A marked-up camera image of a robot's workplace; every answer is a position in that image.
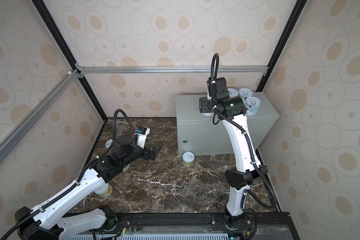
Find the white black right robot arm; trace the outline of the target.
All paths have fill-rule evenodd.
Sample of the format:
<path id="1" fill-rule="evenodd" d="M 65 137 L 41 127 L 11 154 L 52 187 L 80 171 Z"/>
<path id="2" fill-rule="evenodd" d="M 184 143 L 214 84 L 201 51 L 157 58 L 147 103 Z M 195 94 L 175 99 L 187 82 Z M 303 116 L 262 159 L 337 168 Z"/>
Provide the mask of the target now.
<path id="1" fill-rule="evenodd" d="M 226 206 L 225 220 L 228 228 L 233 229 L 239 224 L 249 209 L 245 208 L 246 196 L 252 198 L 268 210 L 277 208 L 275 192 L 266 178 L 268 168 L 261 164 L 256 156 L 255 148 L 247 124 L 247 108 L 240 97 L 219 100 L 212 103 L 208 98 L 199 98 L 201 113 L 213 113 L 225 126 L 235 154 L 236 166 L 225 172 L 230 185 L 230 196 Z M 252 191 L 251 184 L 256 178 L 261 178 L 270 204 L 262 202 Z"/>

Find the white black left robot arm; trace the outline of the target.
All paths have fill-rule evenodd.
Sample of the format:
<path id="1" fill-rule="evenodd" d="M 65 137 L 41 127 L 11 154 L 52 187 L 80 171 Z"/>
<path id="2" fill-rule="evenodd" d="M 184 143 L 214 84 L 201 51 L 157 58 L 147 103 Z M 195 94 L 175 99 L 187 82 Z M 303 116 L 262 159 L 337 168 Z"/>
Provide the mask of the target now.
<path id="1" fill-rule="evenodd" d="M 123 172 L 125 166 L 137 159 L 155 160 L 162 146 L 145 147 L 146 136 L 122 135 L 112 141 L 110 147 L 87 164 L 76 180 L 50 199 L 29 209 L 23 207 L 15 214 L 16 224 L 2 239 L 14 232 L 22 240 L 64 240 L 71 236 L 103 227 L 113 215 L 105 207 L 85 214 L 65 217 L 65 214 L 85 197 L 96 190 L 107 190 L 108 183 Z"/>

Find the orange label can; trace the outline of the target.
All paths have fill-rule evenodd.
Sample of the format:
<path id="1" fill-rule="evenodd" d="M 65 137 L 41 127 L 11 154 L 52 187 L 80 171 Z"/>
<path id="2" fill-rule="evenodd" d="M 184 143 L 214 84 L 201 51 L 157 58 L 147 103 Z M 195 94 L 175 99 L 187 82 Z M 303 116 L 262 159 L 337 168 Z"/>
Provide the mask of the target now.
<path id="1" fill-rule="evenodd" d="M 228 92 L 229 92 L 230 98 L 238 97 L 240 95 L 239 91 L 236 89 L 228 88 Z"/>

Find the teal label can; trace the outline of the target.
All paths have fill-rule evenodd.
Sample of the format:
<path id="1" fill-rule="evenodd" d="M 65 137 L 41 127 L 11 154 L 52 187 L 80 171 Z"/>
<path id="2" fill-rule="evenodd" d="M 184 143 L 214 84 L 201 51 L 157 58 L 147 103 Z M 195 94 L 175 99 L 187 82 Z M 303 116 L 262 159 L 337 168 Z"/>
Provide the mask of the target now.
<path id="1" fill-rule="evenodd" d="M 239 96 L 245 100 L 246 98 L 252 97 L 253 96 L 253 91 L 247 88 L 241 88 L 239 89 Z"/>

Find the blue label can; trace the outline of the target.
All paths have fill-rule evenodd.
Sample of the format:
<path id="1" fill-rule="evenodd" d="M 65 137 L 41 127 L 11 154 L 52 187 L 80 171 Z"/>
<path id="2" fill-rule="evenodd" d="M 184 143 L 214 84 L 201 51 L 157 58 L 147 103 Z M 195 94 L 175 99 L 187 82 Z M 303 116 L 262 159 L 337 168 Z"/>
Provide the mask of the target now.
<path id="1" fill-rule="evenodd" d="M 256 97 L 247 97 L 245 100 L 245 107 L 247 108 L 246 114 L 254 116 L 261 106 L 261 100 Z"/>

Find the pink label can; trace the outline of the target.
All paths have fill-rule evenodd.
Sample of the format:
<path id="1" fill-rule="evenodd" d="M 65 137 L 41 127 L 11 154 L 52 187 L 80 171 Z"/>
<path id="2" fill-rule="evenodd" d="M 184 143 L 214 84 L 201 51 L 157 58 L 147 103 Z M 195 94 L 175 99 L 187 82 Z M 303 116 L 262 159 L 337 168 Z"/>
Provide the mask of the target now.
<path id="1" fill-rule="evenodd" d="M 212 117 L 214 113 L 202 113 L 202 115 L 205 117 Z"/>

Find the yellow green label can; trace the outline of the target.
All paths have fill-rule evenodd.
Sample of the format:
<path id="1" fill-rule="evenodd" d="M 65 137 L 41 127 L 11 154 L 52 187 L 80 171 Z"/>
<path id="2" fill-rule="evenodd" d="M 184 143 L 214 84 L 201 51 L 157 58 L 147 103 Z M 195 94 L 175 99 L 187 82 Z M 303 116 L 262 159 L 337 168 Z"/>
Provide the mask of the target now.
<path id="1" fill-rule="evenodd" d="M 100 197 L 106 198 L 112 193 L 112 191 L 113 187 L 107 183 L 94 190 L 94 193 L 99 195 Z"/>

